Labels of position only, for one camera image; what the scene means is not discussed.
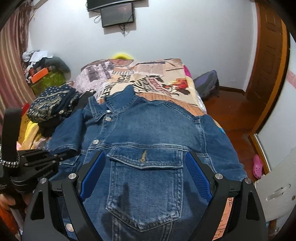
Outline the person left hand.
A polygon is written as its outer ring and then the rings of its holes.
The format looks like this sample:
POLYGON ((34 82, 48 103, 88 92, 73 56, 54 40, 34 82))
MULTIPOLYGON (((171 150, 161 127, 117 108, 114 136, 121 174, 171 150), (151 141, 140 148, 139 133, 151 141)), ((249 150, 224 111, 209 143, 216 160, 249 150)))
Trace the person left hand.
POLYGON ((7 194, 0 194, 0 205, 3 209, 10 211, 11 206, 15 206, 16 201, 13 197, 7 194))

